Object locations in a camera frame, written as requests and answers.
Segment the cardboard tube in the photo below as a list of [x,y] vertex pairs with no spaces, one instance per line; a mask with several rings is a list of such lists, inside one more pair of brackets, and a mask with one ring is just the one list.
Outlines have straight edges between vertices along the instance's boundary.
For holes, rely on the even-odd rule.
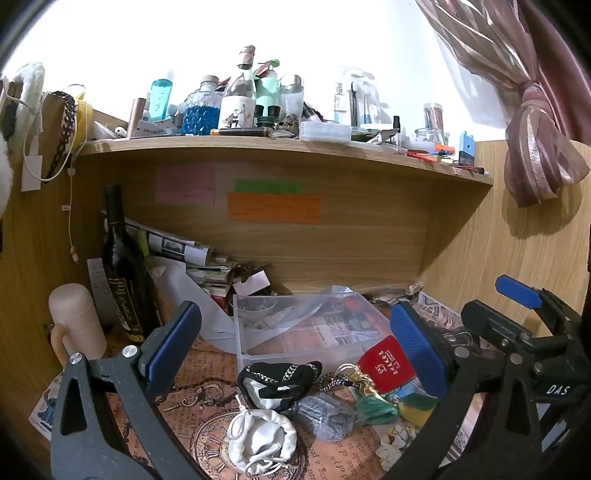
[[136,98],[134,104],[131,106],[131,114],[129,116],[129,122],[127,125],[127,138],[133,137],[135,129],[138,126],[138,122],[142,119],[144,114],[144,107],[146,106],[145,98]]

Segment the green ribbon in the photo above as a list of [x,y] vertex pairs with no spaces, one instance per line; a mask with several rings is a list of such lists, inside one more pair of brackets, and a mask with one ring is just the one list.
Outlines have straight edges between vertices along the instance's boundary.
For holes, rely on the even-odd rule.
[[[389,403],[375,397],[362,397],[359,390],[354,390],[353,393],[357,400],[356,410],[364,416],[364,425],[387,425],[398,418],[400,411],[394,404],[397,399],[397,390],[392,390],[384,395],[384,399]],[[421,411],[429,411],[437,405],[436,398],[427,397],[418,393],[410,393],[405,397],[399,398],[398,402]]]
[[357,389],[355,389],[355,398],[357,400],[356,410],[365,418],[364,425],[387,425],[400,415],[396,405],[375,397],[362,397]]

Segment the clear plastic box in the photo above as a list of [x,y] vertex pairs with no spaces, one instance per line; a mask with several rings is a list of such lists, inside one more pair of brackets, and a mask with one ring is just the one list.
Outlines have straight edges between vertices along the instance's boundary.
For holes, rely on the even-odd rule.
[[321,123],[302,122],[300,123],[300,140],[310,142],[351,142],[351,126]]
[[322,362],[323,372],[355,363],[391,335],[388,319],[361,294],[234,295],[238,369],[256,362]]

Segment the plastic bag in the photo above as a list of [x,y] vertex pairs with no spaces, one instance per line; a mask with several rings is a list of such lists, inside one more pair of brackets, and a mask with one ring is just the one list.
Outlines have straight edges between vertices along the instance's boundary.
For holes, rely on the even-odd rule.
[[319,440],[332,443],[343,441],[365,420],[354,408],[324,392],[298,400],[284,414]]

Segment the glass bottle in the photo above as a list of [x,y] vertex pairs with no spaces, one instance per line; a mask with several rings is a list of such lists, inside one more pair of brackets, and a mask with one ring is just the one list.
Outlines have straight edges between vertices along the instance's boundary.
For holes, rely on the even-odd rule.
[[154,80],[150,89],[150,121],[157,122],[166,118],[170,92],[173,89],[174,71],[169,70],[167,74]]
[[230,78],[222,97],[218,128],[248,128],[254,124],[256,88],[252,74],[255,47],[240,52],[238,71]]
[[109,228],[102,255],[105,275],[127,336],[143,343],[160,326],[154,284],[138,244],[125,227],[121,185],[107,185],[105,200]]
[[183,118],[185,135],[209,135],[213,128],[217,128],[222,104],[222,96],[216,92],[218,83],[216,76],[205,75],[199,90],[187,98]]

